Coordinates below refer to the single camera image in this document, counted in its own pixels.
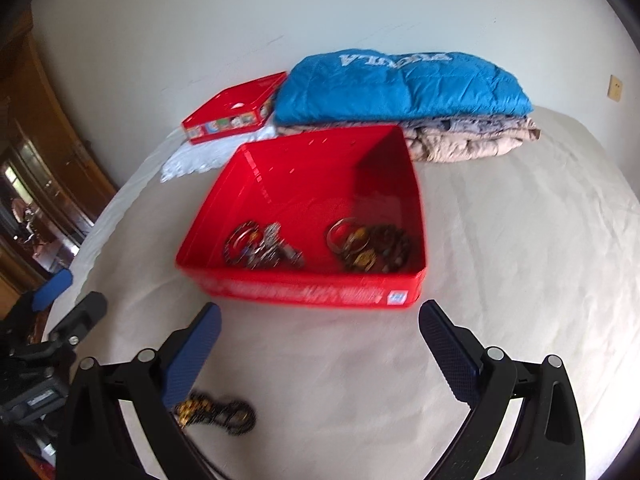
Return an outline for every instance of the folded blanket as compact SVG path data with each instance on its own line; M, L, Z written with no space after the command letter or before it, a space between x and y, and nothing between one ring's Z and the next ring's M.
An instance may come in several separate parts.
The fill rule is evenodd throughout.
M281 125L403 121L458 115L525 116L515 76L461 52L387 55L349 49L305 57L275 104Z
M313 130L371 126L381 123L339 122L303 126L278 126L280 136ZM412 160L457 162L503 155L528 140L540 138L531 118L511 116L460 116L400 121Z

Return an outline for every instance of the red plastic container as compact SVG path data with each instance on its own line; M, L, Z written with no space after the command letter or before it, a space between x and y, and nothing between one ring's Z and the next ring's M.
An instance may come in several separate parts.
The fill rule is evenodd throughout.
M341 218L391 223L412 252L393 274L345 272L326 245ZM279 222L305 267L226 266L223 247L239 224ZM426 274L420 193L402 130L365 126L309 132L238 148L198 213L176 264L212 296L306 305L402 308L420 296Z
M223 90L182 122L192 144L252 132L264 126L286 72Z

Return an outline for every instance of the screw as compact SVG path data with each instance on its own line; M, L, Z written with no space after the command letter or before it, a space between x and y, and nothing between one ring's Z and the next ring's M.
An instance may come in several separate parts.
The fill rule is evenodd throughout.
M559 368L562 366L562 359L557 355L550 355L546 360L549 361L549 364L552 365L553 368Z
M502 361L504 357L504 352L500 350L497 346L492 346L486 350L486 354L493 359L494 361Z
M138 361L141 363L148 363L156 357L156 351L152 348L145 348L138 353Z
M93 368L95 364L95 359L93 357L85 357L84 359L82 359L82 361L80 361L80 367L82 368L82 370L89 370L90 368Z

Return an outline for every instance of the bed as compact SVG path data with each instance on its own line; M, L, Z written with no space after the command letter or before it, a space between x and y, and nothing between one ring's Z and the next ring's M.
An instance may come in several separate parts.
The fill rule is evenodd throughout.
M537 142L497 158L421 164L429 269L401 311L287 308L218 298L223 331L196 387L257 412L240 437L191 426L236 480L421 479L467 413L417 326L435 298L451 320L514 359L564 359L582 419L587 478L605 471L640 416L640 204L580 123L532 114ZM107 316L78 347L102 364L157 348L209 299L174 267L218 172L161 184L172 134L98 220L54 304L53 327L87 292ZM130 406L127 423L149 473L163 478ZM517 415L511 403L479 478L491 473Z

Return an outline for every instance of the blue gripper pad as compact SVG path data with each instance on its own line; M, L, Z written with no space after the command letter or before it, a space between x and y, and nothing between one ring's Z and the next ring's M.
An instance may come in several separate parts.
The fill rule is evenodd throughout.
M458 335L464 331L467 341L475 340L472 351L482 351L482 345L466 328L454 326L434 300L422 304L418 326L456 399L474 408L480 400L479 367Z
M74 277L69 270L59 270L47 283L33 293L31 309L34 312L43 311L71 286L73 280Z
M187 398L222 330L220 307L207 303L205 308L206 313L165 370L162 403L169 409Z

